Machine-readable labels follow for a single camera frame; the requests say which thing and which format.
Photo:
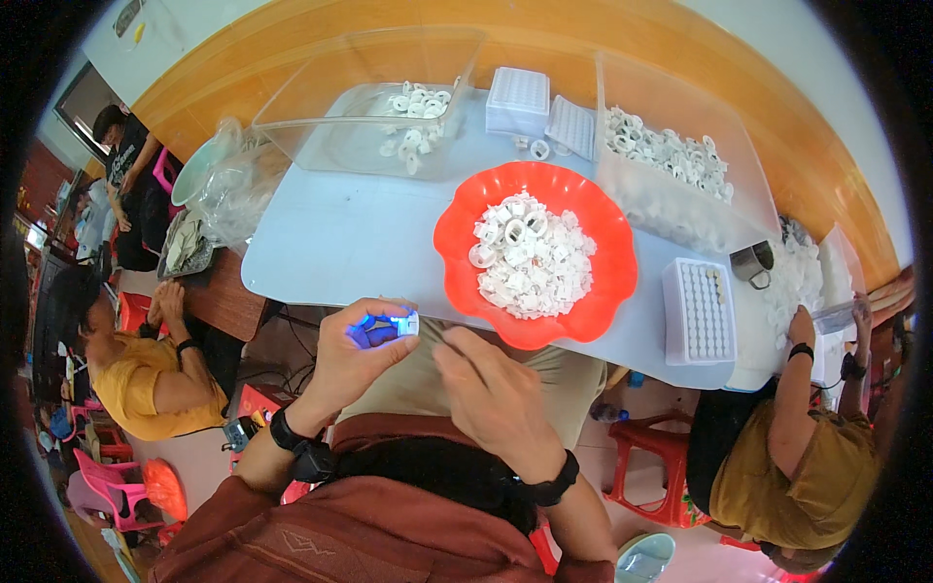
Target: metal mug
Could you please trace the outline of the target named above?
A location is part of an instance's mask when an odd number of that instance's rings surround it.
[[[767,241],[736,251],[729,255],[729,260],[735,276],[748,282],[755,289],[764,289],[771,285],[770,271],[774,267],[774,253]],[[753,280],[762,273],[768,276],[768,283],[759,286]]]

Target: person's right hand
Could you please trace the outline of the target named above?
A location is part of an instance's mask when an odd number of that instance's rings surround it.
[[[172,325],[184,322],[185,288],[175,280],[163,283],[165,287],[159,299],[159,309],[165,323],[171,328]]]
[[[464,327],[446,330],[444,341],[433,355],[450,396],[453,424],[523,482],[556,479],[566,453],[544,417],[537,373]]]
[[[814,321],[803,306],[797,306],[797,313],[794,314],[794,319],[790,321],[787,337],[790,338],[790,343],[793,346],[806,344],[811,349],[816,346]]]

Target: mustard yellow shirt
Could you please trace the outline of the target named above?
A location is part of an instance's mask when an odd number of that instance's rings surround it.
[[[816,429],[791,481],[768,454],[774,402],[755,409],[713,483],[714,520],[785,548],[816,550],[848,538],[881,465],[869,420],[826,411],[811,416]]]
[[[177,413],[157,413],[152,401],[156,379],[161,372],[178,372],[178,356],[171,339],[141,339],[134,334],[117,332],[117,340],[126,345],[123,356],[98,372],[91,386],[101,403],[124,431],[143,441],[156,441],[223,425],[220,411],[227,397],[211,378],[214,401]]]

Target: window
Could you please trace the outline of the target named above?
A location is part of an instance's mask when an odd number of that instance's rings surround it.
[[[55,104],[55,114],[71,128],[71,131],[91,151],[102,164],[110,153],[109,146],[102,146],[91,137],[91,127],[97,114],[107,105],[120,104],[121,101],[97,69],[88,62],[62,94]]]

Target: brown shirt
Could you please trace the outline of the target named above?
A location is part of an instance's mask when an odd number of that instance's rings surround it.
[[[713,483],[714,520],[785,548],[815,550],[848,538],[880,469],[869,420],[825,411],[811,416],[814,435],[789,480],[768,453],[774,402],[755,409]]]
[[[333,449],[421,435],[472,444],[450,418],[370,413],[339,423]],[[149,581],[608,583],[613,573],[610,562],[562,560],[551,579],[508,522],[390,479],[342,479],[279,507],[230,477],[162,553]]]

